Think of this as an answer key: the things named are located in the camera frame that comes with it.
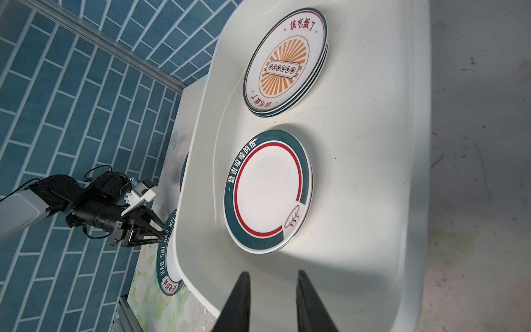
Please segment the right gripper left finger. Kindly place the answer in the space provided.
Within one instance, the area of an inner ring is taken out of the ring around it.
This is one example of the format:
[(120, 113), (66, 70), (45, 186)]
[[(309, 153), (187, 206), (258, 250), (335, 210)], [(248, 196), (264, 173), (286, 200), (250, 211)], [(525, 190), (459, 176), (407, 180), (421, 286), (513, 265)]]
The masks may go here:
[(225, 303), (212, 332), (250, 329), (251, 282), (249, 272), (242, 272)]

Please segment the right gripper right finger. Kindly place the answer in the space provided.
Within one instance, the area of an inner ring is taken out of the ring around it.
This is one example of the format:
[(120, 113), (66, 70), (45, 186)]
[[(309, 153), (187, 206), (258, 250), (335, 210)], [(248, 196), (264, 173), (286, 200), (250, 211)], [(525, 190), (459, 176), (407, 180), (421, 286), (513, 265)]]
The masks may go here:
[(296, 308), (298, 331), (338, 332), (307, 273), (303, 270), (299, 270), (297, 276)]

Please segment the orange sunburst plate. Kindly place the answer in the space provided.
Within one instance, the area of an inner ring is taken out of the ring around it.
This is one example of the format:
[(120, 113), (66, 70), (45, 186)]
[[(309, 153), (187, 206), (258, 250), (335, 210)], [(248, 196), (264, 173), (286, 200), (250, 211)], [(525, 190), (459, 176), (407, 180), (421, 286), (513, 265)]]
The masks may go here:
[(300, 94), (296, 95), (291, 101), (287, 102), (280, 108), (272, 110), (272, 111), (256, 111), (250, 106), (250, 103), (244, 98), (244, 102), (247, 108), (250, 110), (250, 112), (260, 118), (271, 118), (273, 116), (277, 116), (293, 108), (297, 103), (299, 103), (303, 98), (305, 98), (306, 94), (312, 89), (313, 85), (317, 81), (323, 69), (324, 63), (326, 62), (326, 58), (328, 55), (328, 49), (329, 49), (329, 43), (326, 43), (324, 54), (322, 56), (322, 59), (320, 60), (320, 63), (317, 66), (315, 74), (313, 74), (313, 76), (311, 77), (310, 82), (306, 83), (305, 87), (303, 88)]
[(248, 63), (243, 100), (268, 118), (295, 106), (310, 90), (326, 60), (329, 29), (315, 8), (301, 8), (277, 22)]

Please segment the green red rim plate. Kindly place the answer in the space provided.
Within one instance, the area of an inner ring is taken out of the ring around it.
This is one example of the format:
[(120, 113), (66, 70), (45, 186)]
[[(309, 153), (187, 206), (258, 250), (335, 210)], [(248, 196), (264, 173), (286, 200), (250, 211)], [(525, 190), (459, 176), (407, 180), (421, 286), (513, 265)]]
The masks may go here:
[(226, 227), (244, 251), (273, 253), (299, 232), (312, 195), (313, 170), (304, 146), (287, 131), (264, 131), (230, 166), (223, 196)]

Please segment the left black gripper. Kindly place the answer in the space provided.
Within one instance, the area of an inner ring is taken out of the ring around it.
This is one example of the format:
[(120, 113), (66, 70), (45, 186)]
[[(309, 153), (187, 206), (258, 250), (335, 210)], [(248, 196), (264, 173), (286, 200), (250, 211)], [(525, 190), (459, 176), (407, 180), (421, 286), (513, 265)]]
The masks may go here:
[(140, 206), (123, 214), (128, 207), (106, 204), (97, 212), (97, 226), (110, 234), (112, 246), (132, 248), (165, 240), (162, 232), (165, 223), (153, 210)]

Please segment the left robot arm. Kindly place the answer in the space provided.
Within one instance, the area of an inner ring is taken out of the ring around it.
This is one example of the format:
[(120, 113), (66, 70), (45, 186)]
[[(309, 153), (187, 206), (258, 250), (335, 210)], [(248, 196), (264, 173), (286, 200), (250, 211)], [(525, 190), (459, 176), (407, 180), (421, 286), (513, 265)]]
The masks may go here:
[(28, 182), (1, 200), (1, 238), (43, 221), (59, 212), (70, 228), (100, 229), (110, 244), (123, 247), (161, 243), (164, 223), (146, 206), (160, 194), (149, 180), (137, 181), (107, 171), (86, 188), (67, 175)]

